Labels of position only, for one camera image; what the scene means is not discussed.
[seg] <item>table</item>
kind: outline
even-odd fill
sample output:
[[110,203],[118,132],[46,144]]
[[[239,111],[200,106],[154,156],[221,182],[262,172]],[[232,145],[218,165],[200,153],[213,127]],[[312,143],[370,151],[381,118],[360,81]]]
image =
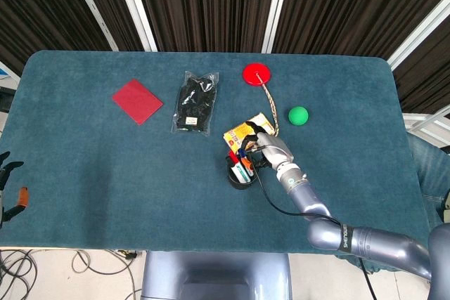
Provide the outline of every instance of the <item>table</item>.
[[[254,53],[40,51],[25,67],[0,150],[25,165],[11,174],[5,207],[26,185],[30,206],[0,232],[0,245],[231,252],[317,252],[307,222],[273,210],[257,185],[226,180],[222,134],[263,112],[248,63],[269,66],[281,137],[333,216],[353,226],[410,235],[428,223],[392,73],[379,58]],[[184,72],[219,72],[212,133],[170,132]],[[131,79],[164,105],[143,125],[112,100]],[[304,126],[288,110],[309,111]],[[293,210],[275,177],[274,202]]]

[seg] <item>red notebook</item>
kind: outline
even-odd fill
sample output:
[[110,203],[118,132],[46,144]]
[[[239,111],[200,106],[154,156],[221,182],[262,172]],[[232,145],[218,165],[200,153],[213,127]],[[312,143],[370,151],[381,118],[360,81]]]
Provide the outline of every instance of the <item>red notebook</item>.
[[112,99],[139,125],[162,106],[162,102],[135,79],[125,84]]

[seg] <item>black curtain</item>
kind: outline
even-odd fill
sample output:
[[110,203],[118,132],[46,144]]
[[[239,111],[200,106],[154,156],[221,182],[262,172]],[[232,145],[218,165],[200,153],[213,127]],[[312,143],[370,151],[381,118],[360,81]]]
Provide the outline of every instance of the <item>black curtain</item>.
[[440,0],[285,0],[274,53],[388,59]]
[[0,60],[20,75],[42,49],[110,46],[84,0],[0,0]]
[[404,112],[433,114],[450,104],[450,17],[395,69],[394,75]]
[[125,0],[94,0],[120,51],[143,51]]
[[271,0],[143,0],[160,51],[261,52]]

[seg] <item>plastic bag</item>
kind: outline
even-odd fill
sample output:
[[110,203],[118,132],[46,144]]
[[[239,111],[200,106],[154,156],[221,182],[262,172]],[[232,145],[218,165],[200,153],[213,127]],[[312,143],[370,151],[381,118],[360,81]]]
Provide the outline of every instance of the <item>plastic bag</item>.
[[210,134],[218,81],[218,72],[208,73],[203,77],[197,77],[191,72],[185,73],[172,120],[172,132],[197,131],[206,136]]

